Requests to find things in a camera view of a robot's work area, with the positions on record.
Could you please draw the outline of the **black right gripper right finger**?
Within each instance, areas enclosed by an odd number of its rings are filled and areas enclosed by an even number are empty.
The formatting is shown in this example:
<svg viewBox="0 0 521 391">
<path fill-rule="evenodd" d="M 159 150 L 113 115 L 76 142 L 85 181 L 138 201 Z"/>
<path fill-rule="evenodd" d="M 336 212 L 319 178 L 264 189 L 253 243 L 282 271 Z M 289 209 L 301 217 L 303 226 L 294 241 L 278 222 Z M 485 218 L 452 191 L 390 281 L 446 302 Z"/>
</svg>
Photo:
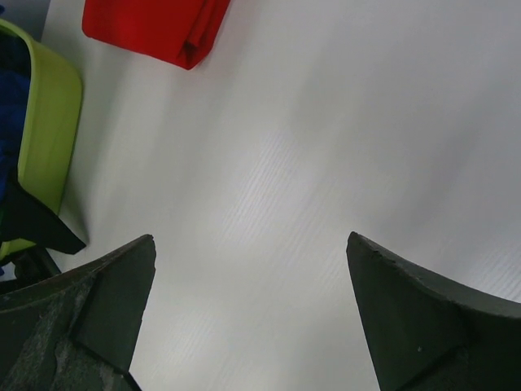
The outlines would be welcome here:
<svg viewBox="0 0 521 391">
<path fill-rule="evenodd" d="M 348 268 L 382 390 L 518 390 L 520 305 L 352 232 Z"/>
</svg>

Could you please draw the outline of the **red printed t shirt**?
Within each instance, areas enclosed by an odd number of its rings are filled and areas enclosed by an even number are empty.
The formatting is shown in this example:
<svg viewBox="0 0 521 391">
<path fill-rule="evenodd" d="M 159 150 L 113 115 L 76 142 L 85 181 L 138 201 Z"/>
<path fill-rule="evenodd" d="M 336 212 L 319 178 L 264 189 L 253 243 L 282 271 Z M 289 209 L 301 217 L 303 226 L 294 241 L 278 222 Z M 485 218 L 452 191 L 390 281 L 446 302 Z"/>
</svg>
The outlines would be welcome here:
<svg viewBox="0 0 521 391">
<path fill-rule="evenodd" d="M 95 40 L 191 70 L 212 50 L 229 5 L 229 0 L 88 0 L 82 31 Z"/>
</svg>

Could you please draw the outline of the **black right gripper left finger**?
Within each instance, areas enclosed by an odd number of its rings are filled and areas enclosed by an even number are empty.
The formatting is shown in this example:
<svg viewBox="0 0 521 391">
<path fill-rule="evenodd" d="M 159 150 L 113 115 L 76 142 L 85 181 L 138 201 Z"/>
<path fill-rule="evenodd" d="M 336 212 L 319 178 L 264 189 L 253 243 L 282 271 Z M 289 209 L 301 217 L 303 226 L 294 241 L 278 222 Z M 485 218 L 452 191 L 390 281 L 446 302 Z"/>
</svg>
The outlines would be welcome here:
<svg viewBox="0 0 521 391">
<path fill-rule="evenodd" d="M 155 276 L 142 235 L 33 284 L 1 283 L 3 390 L 137 390 L 129 372 Z"/>
</svg>

